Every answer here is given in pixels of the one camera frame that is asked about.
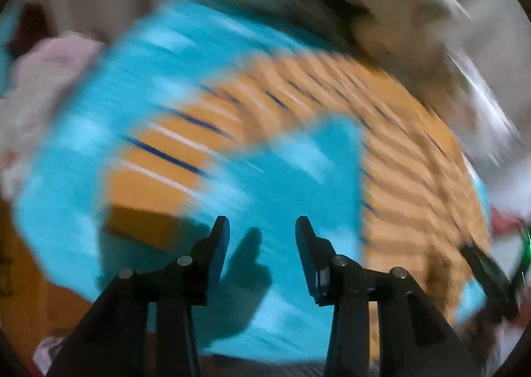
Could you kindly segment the orange striped knit sweater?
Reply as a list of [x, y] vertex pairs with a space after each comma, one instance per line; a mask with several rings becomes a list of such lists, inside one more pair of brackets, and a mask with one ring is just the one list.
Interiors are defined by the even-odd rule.
[[340, 53], [254, 52], [157, 101], [123, 133], [101, 192], [106, 230], [177, 251], [224, 215], [223, 285], [195, 314], [200, 345], [270, 363], [320, 360], [331, 313], [295, 244], [307, 216], [338, 253], [410, 270], [443, 315], [488, 243], [458, 144], [386, 73]]

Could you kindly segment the turquoise fleece blanket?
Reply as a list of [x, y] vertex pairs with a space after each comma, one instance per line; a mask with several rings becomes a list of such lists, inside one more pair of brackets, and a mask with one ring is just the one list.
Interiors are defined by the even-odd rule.
[[[335, 53], [305, 33], [224, 6], [176, 1], [139, 21], [77, 87], [17, 200], [19, 231], [48, 279], [93, 301], [120, 269], [154, 270], [190, 249], [217, 217], [177, 251], [106, 230], [101, 192], [115, 146], [155, 102], [180, 98], [214, 71], [254, 52], [308, 50]], [[471, 275], [447, 319], [464, 320], [483, 301]]]

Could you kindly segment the pink cloth pile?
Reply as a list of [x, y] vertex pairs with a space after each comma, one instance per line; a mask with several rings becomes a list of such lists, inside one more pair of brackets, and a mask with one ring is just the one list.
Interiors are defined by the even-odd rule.
[[96, 62], [105, 44], [77, 32], [38, 42], [14, 64], [1, 99], [1, 198], [24, 187], [35, 153], [73, 86]]

